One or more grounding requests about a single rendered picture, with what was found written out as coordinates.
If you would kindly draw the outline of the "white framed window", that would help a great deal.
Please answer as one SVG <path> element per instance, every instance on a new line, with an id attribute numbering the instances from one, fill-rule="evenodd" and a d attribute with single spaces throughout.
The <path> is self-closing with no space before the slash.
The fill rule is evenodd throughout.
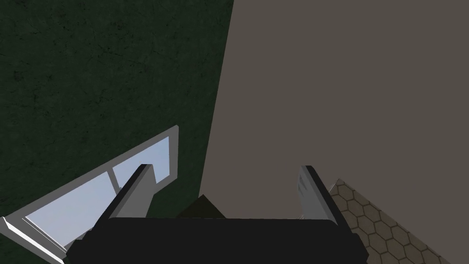
<path id="1" fill-rule="evenodd" d="M 0 217 L 0 233 L 49 264 L 64 264 L 71 244 L 90 230 L 139 165 L 147 164 L 138 199 L 124 217 L 144 217 L 153 195 L 178 175 L 179 127 L 163 133 L 85 173 L 23 208 Z"/>

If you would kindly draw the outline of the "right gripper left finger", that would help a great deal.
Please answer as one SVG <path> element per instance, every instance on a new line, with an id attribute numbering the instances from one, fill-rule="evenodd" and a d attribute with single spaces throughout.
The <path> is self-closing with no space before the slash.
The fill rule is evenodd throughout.
<path id="1" fill-rule="evenodd" d="M 153 166 L 141 164 L 107 208 L 107 218 L 145 218 L 153 195 Z"/>

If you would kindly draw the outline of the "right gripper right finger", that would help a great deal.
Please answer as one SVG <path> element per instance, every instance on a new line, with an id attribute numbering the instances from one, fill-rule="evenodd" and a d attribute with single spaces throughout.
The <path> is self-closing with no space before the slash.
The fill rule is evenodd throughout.
<path id="1" fill-rule="evenodd" d="M 300 166 L 297 188 L 304 219 L 331 220 L 337 224 L 329 206 L 305 165 Z"/>

